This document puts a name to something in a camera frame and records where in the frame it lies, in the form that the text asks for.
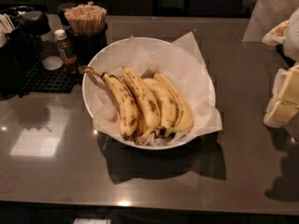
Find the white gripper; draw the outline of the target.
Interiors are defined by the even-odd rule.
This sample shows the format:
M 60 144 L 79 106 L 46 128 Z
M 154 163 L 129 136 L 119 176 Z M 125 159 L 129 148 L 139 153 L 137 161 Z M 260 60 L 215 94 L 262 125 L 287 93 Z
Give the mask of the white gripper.
M 270 47 L 283 44 L 284 55 L 299 61 L 299 8 L 288 21 L 283 21 L 263 38 Z M 272 98 L 266 108 L 263 123 L 272 128 L 288 124 L 299 112 L 299 66 L 279 69 L 274 80 Z

